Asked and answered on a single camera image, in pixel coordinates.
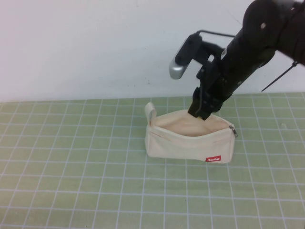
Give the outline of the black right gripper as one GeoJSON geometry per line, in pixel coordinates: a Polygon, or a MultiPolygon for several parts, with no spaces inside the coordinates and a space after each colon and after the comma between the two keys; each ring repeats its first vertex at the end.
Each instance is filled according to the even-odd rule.
{"type": "Polygon", "coordinates": [[[201,77],[201,87],[196,87],[188,113],[206,120],[211,113],[218,112],[223,101],[257,69],[266,65],[274,52],[273,48],[253,46],[243,35],[237,35],[201,77]]]}

